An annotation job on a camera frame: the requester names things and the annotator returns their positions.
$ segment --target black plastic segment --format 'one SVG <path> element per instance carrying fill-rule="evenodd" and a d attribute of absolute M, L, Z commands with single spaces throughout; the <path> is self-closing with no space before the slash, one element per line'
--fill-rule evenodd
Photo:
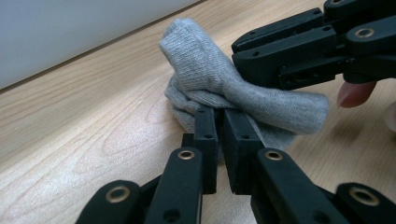
<path fill-rule="evenodd" d="M 396 78 L 396 54 L 359 57 L 344 73 L 345 81 L 356 84 L 388 77 Z"/>
<path fill-rule="evenodd" d="M 139 206 L 141 207 L 141 211 L 143 212 L 143 217 L 146 216 L 146 213 L 149 210 L 152 198 L 154 197 L 154 193 L 157 190 L 160 180 L 161 176 L 159 175 L 154 179 L 150 180 L 147 184 L 140 187 Z"/>
<path fill-rule="evenodd" d="M 262 194 L 260 191 L 262 189 L 257 189 L 251 195 L 250 198 L 250 207 L 253 212 L 254 217 L 258 224 L 277 224 L 279 222 L 279 216 L 276 213 L 275 208 L 273 207 L 271 201 L 268 196 L 264 193 Z"/>
<path fill-rule="evenodd" d="M 346 71 L 352 62 L 352 58 L 340 56 L 283 66 L 279 70 L 280 89 L 294 90 L 334 80 L 335 75 Z"/>
<path fill-rule="evenodd" d="M 348 223 L 287 153 L 261 149 L 255 166 L 280 223 Z"/>
<path fill-rule="evenodd" d="M 140 188 L 136 183 L 117 180 L 101 187 L 82 210 L 77 224 L 141 223 Z"/>
<path fill-rule="evenodd" d="M 263 145 L 242 111 L 224 110 L 222 147 L 232 192 L 250 195 L 250 164 Z"/>
<path fill-rule="evenodd" d="M 351 55 L 367 55 L 396 48 L 396 16 L 369 22 L 346 34 L 346 49 Z"/>
<path fill-rule="evenodd" d="M 194 147 L 199 149 L 204 157 L 203 194 L 216 193 L 219 139 L 213 108 L 203 106 L 195 111 L 193 143 Z"/>
<path fill-rule="evenodd" d="M 279 70 L 283 66 L 326 57 L 336 50 L 336 33 L 331 26 L 277 40 L 233 55 L 242 78 L 254 85 L 280 89 Z"/>
<path fill-rule="evenodd" d="M 389 0 L 327 0 L 323 5 L 323 11 L 324 14 L 326 15 L 326 18 L 331 20 L 337 20 L 390 1 Z"/>
<path fill-rule="evenodd" d="M 288 17 L 261 28 L 252 30 L 239 37 L 232 44 L 233 53 L 257 48 L 261 45 L 297 35 L 323 25 L 323 14 L 320 8 Z"/>
<path fill-rule="evenodd" d="M 193 133 L 183 133 L 183 138 L 181 140 L 182 147 L 194 147 L 194 134 Z"/>
<path fill-rule="evenodd" d="M 351 223 L 396 223 L 396 205 L 375 189 L 362 184 L 338 186 L 334 203 Z"/>
<path fill-rule="evenodd" d="M 202 153 L 193 147 L 172 152 L 148 210 L 145 223 L 200 223 Z"/>

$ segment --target wood grain surface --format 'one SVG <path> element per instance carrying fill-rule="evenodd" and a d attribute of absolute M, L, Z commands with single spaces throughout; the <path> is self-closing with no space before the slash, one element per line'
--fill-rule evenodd
<path fill-rule="evenodd" d="M 184 133 L 163 95 L 173 69 L 158 42 L 175 18 L 196 20 L 231 56 L 237 37 L 322 1 L 207 0 L 0 91 L 0 222 L 74 223 L 91 196 L 117 179 L 143 185 L 163 171 Z M 326 94 L 319 133 L 287 149 L 319 186 L 375 188 L 396 202 L 396 134 L 383 122 L 395 80 L 369 101 L 337 108 L 343 80 L 304 88 Z M 203 223 L 255 223 L 249 197 L 234 196 L 224 166 L 204 196 Z"/>

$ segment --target hole in plastic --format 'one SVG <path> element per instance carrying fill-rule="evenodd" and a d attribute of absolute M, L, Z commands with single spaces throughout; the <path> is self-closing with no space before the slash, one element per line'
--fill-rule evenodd
<path fill-rule="evenodd" d="M 352 187 L 349 190 L 349 195 L 360 203 L 369 206 L 379 205 L 379 199 L 367 189 Z"/>
<path fill-rule="evenodd" d="M 273 161 L 280 161 L 283 159 L 283 156 L 280 153 L 275 152 L 275 151 L 265 152 L 265 157 L 270 160 L 273 160 Z"/>

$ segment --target gray knitted fabric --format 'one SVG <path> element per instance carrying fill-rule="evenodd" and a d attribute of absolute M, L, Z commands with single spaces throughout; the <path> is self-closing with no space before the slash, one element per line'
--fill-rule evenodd
<path fill-rule="evenodd" d="M 329 102 L 324 95 L 247 83 L 191 19 L 174 21 L 160 48 L 175 69 L 165 95 L 188 133 L 193 133 L 193 114 L 202 105 L 245 111 L 264 145 L 278 149 L 285 149 L 296 134 L 317 132 L 326 119 Z"/>

